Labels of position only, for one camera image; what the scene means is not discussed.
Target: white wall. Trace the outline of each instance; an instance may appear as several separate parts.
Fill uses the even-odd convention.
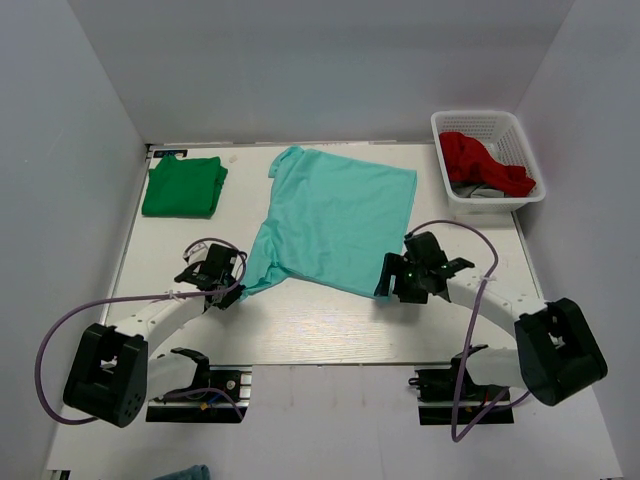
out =
[[[146,142],[424,139],[513,110],[572,0],[70,0]]]
[[[0,69],[0,477],[31,479],[54,427],[33,386],[38,344],[57,316],[107,293],[144,147],[64,0],[0,3]],[[46,356],[56,406],[98,313]]]
[[[595,387],[640,478],[640,3],[577,0],[517,109],[547,184],[520,218],[547,297],[583,308],[609,364]]]

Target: teal shirt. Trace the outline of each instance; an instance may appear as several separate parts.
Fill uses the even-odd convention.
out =
[[[373,297],[387,252],[401,253],[416,172],[290,147],[271,165],[271,204],[244,297],[289,276]]]

